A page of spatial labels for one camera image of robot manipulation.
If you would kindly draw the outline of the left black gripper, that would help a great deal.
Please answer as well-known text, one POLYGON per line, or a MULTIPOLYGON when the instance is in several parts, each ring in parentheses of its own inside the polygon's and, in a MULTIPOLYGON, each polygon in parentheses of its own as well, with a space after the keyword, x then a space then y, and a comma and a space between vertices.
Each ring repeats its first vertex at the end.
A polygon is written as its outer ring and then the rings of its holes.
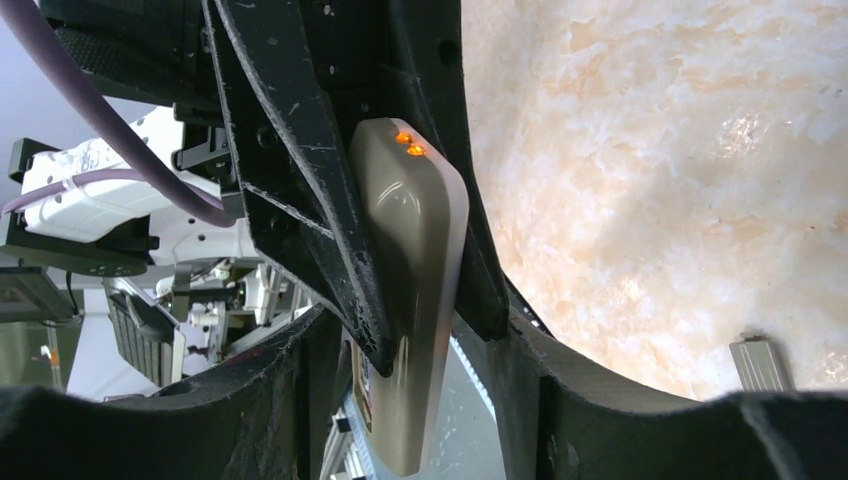
POLYGON ((456 308, 504 336, 508 296, 473 171, 457 1, 206 1, 224 125, 259 254, 335 314, 383 374, 399 335, 348 151, 406 121, 459 171, 469 223, 456 308))

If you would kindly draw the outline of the beige remote control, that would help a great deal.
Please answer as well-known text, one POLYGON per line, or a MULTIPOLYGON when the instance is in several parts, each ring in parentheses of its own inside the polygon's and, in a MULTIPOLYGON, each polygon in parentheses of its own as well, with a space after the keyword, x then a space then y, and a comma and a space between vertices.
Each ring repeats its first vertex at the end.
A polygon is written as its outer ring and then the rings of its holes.
POLYGON ((383 264, 387 315, 398 337, 393 370, 421 364, 451 334, 469 195, 450 162, 409 123, 364 120, 349 154, 383 264))

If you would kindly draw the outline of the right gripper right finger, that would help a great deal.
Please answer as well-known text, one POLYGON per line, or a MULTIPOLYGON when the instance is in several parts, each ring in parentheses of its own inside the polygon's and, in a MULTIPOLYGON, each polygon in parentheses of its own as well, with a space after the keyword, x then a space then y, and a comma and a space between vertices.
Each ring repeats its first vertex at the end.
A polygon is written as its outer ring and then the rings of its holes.
POLYGON ((843 393, 737 392, 707 402, 619 375, 535 328, 454 331, 494 405, 510 479, 843 479, 843 393))

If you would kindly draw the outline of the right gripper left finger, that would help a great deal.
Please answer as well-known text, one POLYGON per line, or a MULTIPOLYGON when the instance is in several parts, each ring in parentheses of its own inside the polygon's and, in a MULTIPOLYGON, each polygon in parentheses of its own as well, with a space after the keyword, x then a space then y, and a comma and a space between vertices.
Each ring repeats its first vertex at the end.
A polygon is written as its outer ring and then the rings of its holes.
POLYGON ((341 326, 320 307, 151 396, 1 391, 5 479, 315 479, 341 326))

